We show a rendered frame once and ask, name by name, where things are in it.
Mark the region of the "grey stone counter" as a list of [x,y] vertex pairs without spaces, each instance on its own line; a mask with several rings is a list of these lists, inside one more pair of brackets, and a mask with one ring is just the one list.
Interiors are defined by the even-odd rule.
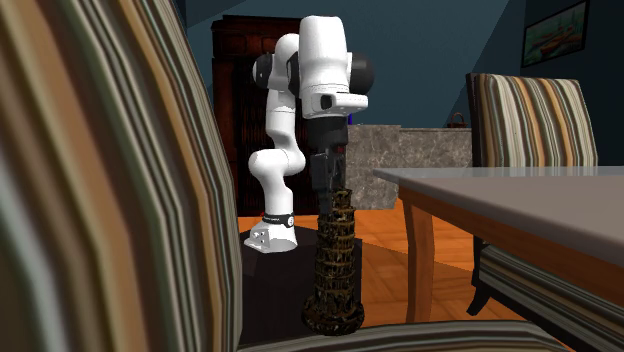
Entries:
[[373,175],[375,168],[453,168],[472,165],[469,128],[403,128],[350,125],[346,187],[358,210],[392,209],[398,186]]

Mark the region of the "dark wooden cabinet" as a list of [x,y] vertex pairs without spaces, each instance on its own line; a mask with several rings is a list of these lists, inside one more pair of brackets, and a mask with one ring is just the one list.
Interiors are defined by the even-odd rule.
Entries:
[[262,187],[251,175],[248,159],[273,147],[265,132],[267,91],[255,84],[252,67],[259,56],[275,50],[280,37],[298,32],[299,23],[298,18],[225,15],[211,25],[213,107],[240,217],[264,211]]

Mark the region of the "dark brown tower figure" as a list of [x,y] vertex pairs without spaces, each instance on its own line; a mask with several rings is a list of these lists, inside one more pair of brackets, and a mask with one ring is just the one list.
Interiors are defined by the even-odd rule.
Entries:
[[302,321],[320,335],[351,334],[365,313],[355,290],[355,208],[349,189],[331,193],[329,210],[318,216],[317,225],[313,293],[304,302]]

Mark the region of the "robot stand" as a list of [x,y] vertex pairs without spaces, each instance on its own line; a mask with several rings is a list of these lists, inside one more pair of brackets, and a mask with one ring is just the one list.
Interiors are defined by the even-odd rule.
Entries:
[[240,245],[243,272],[241,345],[264,344],[314,334],[302,321],[305,300],[313,294],[317,234],[297,226],[298,246],[263,254]]

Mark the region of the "striped upholstered chair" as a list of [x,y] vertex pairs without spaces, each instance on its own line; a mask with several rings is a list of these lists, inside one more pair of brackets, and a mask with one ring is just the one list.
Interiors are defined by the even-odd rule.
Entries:
[[[469,73],[466,81],[474,166],[597,166],[578,81],[486,73]],[[469,314],[495,299],[576,352],[624,352],[624,307],[479,237],[473,253]]]
[[0,0],[0,352],[567,352],[504,320],[241,346],[238,234],[172,0]]

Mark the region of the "wooden table with grey top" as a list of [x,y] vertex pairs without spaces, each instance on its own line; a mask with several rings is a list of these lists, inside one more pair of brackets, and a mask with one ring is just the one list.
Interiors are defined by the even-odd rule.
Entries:
[[398,185],[408,322],[430,318],[433,218],[624,307],[624,166],[377,168]]

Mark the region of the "framed wall picture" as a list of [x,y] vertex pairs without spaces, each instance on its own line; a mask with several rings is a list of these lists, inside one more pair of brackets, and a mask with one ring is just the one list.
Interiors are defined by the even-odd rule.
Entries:
[[521,67],[526,68],[585,48],[590,0],[578,0],[525,27]]

